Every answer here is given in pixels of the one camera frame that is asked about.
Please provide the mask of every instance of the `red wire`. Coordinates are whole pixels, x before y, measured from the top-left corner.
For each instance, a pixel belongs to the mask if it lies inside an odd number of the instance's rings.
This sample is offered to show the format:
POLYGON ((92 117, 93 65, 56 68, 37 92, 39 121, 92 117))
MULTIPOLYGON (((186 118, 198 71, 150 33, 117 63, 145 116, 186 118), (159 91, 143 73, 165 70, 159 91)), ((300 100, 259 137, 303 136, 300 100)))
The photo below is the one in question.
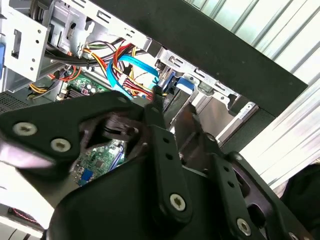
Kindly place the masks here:
POLYGON ((37 221, 32 220, 32 219, 30 219, 30 218, 28 218, 28 217, 26 217, 26 216, 22 215, 21 213, 17 212, 17 211, 16 211, 16 209, 12 208, 12 210, 14 211, 14 213, 15 213, 15 214, 19 215, 20 217, 22 217, 22 218, 24 218, 24 219, 26 219, 26 220, 28 220, 28 221, 30 221, 30 222, 38 223, 37 221))
POLYGON ((143 92, 143 93, 146 94, 146 95, 150 95, 150 94, 151 94, 150 92, 147 92, 147 91, 145 91, 145 90, 142 89, 142 88, 139 88, 138 86, 136 86, 136 85, 135 85, 134 83, 132 83, 131 81, 125 80, 123 84, 129 85, 131 88, 137 89, 137 90, 143 92))

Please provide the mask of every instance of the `screw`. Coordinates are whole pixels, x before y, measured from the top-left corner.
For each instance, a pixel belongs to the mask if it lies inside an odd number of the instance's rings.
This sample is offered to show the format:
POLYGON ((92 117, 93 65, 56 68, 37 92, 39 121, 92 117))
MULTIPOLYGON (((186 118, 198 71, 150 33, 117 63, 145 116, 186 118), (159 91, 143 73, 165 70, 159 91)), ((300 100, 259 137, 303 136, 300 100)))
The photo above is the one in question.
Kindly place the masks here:
POLYGON ((56 138, 51 141, 51 148, 57 152, 64 153, 69 151, 71 144, 63 138, 56 138))
POLYGON ((242 218, 238 218, 236 220, 236 224, 238 225, 238 228, 240 229, 240 231, 246 235, 246 236, 250 236, 251 235, 251 229, 249 224, 243 220, 242 218))
POLYGON ((175 194, 175 193, 171 194, 170 203, 179 212, 182 212, 182 211, 184 211, 186 209, 185 200, 182 198, 182 196, 180 196, 178 194, 175 194))
POLYGON ((239 154, 235 155, 235 159, 237 159, 238 161, 242 160, 242 156, 240 156, 239 154))
POLYGON ((205 135, 210 139, 212 142, 216 142, 216 139, 214 136, 212 136, 210 133, 206 132, 205 135))
POLYGON ((13 131, 19 136, 31 136, 35 134, 38 129, 36 125, 30 122, 19 122, 13 126, 13 131))
POLYGON ((292 232, 289 232, 289 235, 290 235, 292 240, 299 240, 299 238, 297 238, 297 236, 294 235, 292 232))

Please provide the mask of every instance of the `black panel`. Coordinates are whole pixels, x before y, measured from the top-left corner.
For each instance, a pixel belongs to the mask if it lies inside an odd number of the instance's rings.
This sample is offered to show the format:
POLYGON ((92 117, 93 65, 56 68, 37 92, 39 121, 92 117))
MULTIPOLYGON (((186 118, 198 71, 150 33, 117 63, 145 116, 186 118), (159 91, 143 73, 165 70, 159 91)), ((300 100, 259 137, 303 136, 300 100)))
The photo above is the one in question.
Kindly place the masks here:
POLYGON ((263 129, 265 129, 275 117, 258 109, 247 122, 235 132, 235 134, 221 148, 224 153, 231 151, 240 152, 248 145, 263 129))
POLYGON ((183 0, 92 0, 278 116, 307 85, 183 0))

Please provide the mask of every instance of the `black metal bracket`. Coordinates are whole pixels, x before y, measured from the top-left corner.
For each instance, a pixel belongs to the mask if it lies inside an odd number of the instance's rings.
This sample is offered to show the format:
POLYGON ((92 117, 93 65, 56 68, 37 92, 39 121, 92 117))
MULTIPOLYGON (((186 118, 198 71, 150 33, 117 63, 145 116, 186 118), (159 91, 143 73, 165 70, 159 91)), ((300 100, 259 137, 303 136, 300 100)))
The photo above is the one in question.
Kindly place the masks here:
POLYGON ((166 130, 162 109, 162 90, 155 86, 153 102, 144 108, 144 122, 149 128, 150 160, 156 183, 156 191, 151 189, 156 203, 153 217, 168 230, 188 224, 193 210, 175 138, 166 130))
POLYGON ((189 104, 177 117, 175 137, 187 167, 205 172, 218 187, 225 218, 220 227, 230 239, 304 239, 305 229, 268 185, 237 152, 220 150, 204 133, 195 108, 189 104))

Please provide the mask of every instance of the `yellow wire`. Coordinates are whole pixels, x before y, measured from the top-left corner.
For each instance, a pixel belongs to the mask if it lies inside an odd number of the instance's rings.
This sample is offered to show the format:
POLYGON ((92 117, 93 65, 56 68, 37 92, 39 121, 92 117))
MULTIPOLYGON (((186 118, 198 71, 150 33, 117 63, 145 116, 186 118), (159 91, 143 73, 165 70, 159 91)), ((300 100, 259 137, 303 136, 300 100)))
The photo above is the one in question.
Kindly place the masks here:
MULTIPOLYGON (((113 68, 118 71, 120 74, 126 75, 124 74, 119 68, 117 68, 116 66, 113 66, 113 68)), ((152 91, 149 88, 146 88, 145 86, 141 85, 140 83, 137 83, 135 80, 133 80, 130 76, 126 75, 128 77, 128 79, 133 82, 135 85, 139 86, 140 88, 142 88, 143 90, 147 91, 148 93, 152 93, 152 91)))
POLYGON ((104 73, 105 75, 107 75, 107 71, 106 71, 105 67, 101 64, 98 56, 97 56, 95 53, 93 53, 92 51, 88 50, 88 49, 84 49, 83 51, 86 52, 86 53, 88 53, 88 54, 90 54, 90 55, 97 61, 97 63, 100 65, 103 73, 104 73))
MULTIPOLYGON (((135 57, 136 56, 136 51, 137 51, 137 47, 135 46, 133 49, 132 49, 132 57, 135 57)), ((134 67, 132 66, 132 70, 131 70, 131 73, 130 73, 130 77, 132 79, 135 79, 135 75, 134 75, 134 67)))
POLYGON ((41 88, 38 88, 37 86, 35 86, 33 83, 29 85, 30 88, 32 88, 36 93, 38 94, 43 94, 45 93, 47 90, 44 90, 44 89, 41 89, 41 88))

